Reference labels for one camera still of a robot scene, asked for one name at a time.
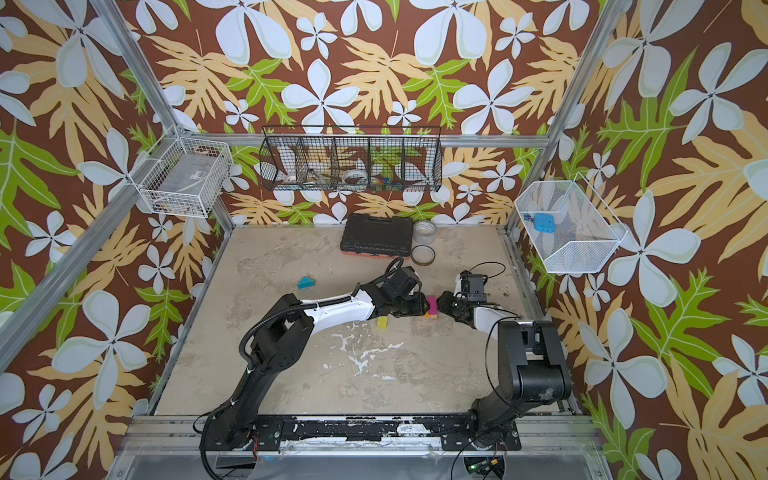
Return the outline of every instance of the black toolbox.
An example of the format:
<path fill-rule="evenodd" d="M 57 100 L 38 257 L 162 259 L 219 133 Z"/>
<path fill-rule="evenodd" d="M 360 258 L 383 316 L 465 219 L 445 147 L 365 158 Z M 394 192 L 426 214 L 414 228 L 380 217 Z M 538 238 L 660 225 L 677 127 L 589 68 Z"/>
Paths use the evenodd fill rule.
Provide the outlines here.
<path fill-rule="evenodd" d="M 350 214 L 341 237 L 341 251 L 374 257 L 410 257 L 413 220 Z"/>

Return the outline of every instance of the white arm segment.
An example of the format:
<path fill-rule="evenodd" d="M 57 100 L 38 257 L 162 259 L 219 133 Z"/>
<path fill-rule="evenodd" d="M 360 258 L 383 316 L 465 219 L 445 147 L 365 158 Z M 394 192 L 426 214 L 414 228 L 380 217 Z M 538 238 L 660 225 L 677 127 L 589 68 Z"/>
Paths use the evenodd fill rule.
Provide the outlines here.
<path fill-rule="evenodd" d="M 333 298 L 339 298 L 340 296 L 317 301 L 322 302 L 323 300 L 331 300 Z M 315 300 L 302 300 L 302 303 L 315 303 Z M 332 326 L 341 325 L 342 323 L 367 320 L 373 314 L 373 300 L 371 300 L 371 297 L 365 290 L 359 290 L 357 295 L 355 295 L 349 302 L 304 310 L 304 313 L 315 319 L 315 328 L 312 330 L 312 335 L 314 335 L 315 333 Z"/>
<path fill-rule="evenodd" d="M 512 314 L 510 312 L 496 310 L 487 306 L 478 306 L 475 308 L 475 328 L 487 335 L 493 327 L 493 324 L 506 316 L 512 316 Z M 517 320 L 517 322 L 531 323 L 531 320 L 524 318 Z M 498 326 L 493 329 L 493 334 L 491 334 L 491 336 L 494 340 L 498 340 Z"/>

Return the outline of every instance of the white wire basket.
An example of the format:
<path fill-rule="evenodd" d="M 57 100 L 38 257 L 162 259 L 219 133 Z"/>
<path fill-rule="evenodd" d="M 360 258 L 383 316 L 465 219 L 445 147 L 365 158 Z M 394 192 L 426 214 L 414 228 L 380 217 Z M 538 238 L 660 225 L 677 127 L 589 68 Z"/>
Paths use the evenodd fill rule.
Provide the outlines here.
<path fill-rule="evenodd" d="M 137 185 L 156 214 L 207 218 L 229 177 L 232 152 L 219 141 L 178 137 L 151 159 L 155 165 Z"/>
<path fill-rule="evenodd" d="M 593 201 L 572 180 L 534 182 L 515 200 L 525 230 L 548 273 L 597 273 L 627 236 L 625 225 L 586 183 L 592 198 L 602 202 L 614 216 L 615 224 L 608 224 Z M 552 215 L 554 232 L 536 230 L 534 222 L 525 219 L 526 216 L 533 219 L 537 214 Z"/>

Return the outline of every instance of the blue object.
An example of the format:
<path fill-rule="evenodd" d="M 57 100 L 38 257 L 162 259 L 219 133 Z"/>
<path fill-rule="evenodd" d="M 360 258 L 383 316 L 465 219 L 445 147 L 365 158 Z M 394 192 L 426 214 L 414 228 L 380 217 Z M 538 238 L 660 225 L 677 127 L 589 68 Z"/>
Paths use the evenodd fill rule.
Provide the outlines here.
<path fill-rule="evenodd" d="M 550 214 L 536 214 L 533 227 L 539 232 L 554 233 L 554 217 Z"/>
<path fill-rule="evenodd" d="M 299 287 L 299 290 L 301 290 L 302 288 L 310 288 L 311 286 L 315 286 L 315 280 L 312 280 L 308 276 L 305 276 L 301 280 L 299 280 L 296 286 Z"/>

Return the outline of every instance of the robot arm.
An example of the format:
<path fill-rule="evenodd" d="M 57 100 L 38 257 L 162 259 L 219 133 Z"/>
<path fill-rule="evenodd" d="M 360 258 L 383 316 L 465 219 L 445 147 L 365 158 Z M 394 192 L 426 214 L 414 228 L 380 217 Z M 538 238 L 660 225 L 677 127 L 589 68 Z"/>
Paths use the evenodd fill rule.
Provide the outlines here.
<path fill-rule="evenodd" d="M 571 375 L 557 328 L 551 321 L 532 322 L 488 302 L 487 279 L 463 271 L 454 293 L 443 292 L 438 299 L 440 312 L 498 340 L 498 387 L 472 403 L 475 432 L 571 394 Z M 541 358 L 528 359 L 527 352 Z"/>
<path fill-rule="evenodd" d="M 429 305 L 421 293 L 422 283 L 413 268 L 403 267 L 402 262 L 402 258 L 393 260 L 383 275 L 347 295 L 323 300 L 298 300 L 292 293 L 280 297 L 240 341 L 240 355 L 248 367 L 234 394 L 209 415 L 201 448 L 234 450 L 248 443 L 267 390 L 280 372 L 298 361 L 314 333 L 389 314 L 424 315 Z"/>
<path fill-rule="evenodd" d="M 473 438 L 480 432 L 503 429 L 502 424 L 509 425 L 529 409 L 565 399 L 571 393 L 554 325 L 524 320 L 486 302 L 482 277 L 462 272 L 457 292 L 444 292 L 438 301 L 438 309 L 457 322 L 498 337 L 499 384 L 486 397 L 476 399 L 468 412 Z M 402 259 L 347 295 L 323 300 L 283 295 L 240 341 L 240 355 L 248 367 L 234 394 L 205 422 L 200 439 L 204 463 L 205 451 L 238 450 L 249 444 L 267 390 L 280 372 L 298 361 L 314 333 L 381 315 L 422 316 L 428 308 L 419 277 L 410 266 L 402 266 Z M 528 350 L 541 358 L 529 360 Z"/>

